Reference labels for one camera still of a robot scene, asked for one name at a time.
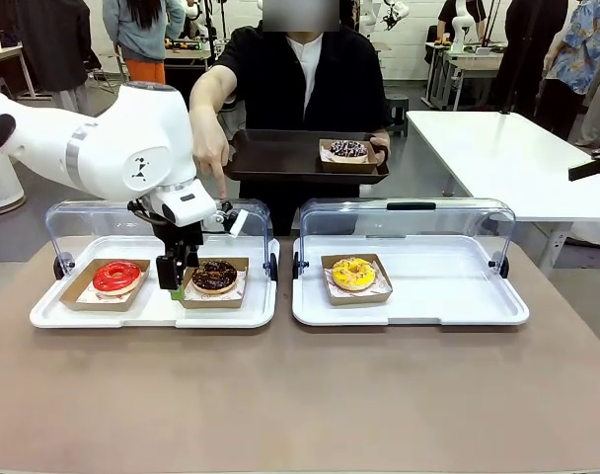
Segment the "person's left hand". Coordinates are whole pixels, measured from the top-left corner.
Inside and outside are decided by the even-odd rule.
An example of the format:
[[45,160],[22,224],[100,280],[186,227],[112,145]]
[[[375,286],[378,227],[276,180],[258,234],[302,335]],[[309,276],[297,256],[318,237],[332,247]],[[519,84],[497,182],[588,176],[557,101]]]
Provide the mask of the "person's left hand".
[[377,165],[381,165],[390,155],[390,135],[386,130],[378,130],[369,139]]

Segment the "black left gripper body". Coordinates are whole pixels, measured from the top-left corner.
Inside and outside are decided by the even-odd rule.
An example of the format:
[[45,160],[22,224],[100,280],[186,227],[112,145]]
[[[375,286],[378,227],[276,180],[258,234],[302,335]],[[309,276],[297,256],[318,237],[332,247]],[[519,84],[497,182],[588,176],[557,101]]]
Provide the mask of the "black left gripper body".
[[154,235],[163,242],[164,254],[178,259],[183,268],[184,252],[186,246],[201,246],[203,244],[203,232],[201,222],[178,227],[175,224],[164,221],[162,224],[153,225]]

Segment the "person's right hand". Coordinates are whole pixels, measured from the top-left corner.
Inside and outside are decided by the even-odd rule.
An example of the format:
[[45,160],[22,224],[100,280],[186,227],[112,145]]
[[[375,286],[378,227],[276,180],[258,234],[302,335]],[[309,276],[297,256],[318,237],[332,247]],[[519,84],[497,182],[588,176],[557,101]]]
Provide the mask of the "person's right hand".
[[204,131],[194,138],[193,154],[203,173],[210,174],[221,198],[227,196],[224,167],[229,158],[229,144],[223,132]]

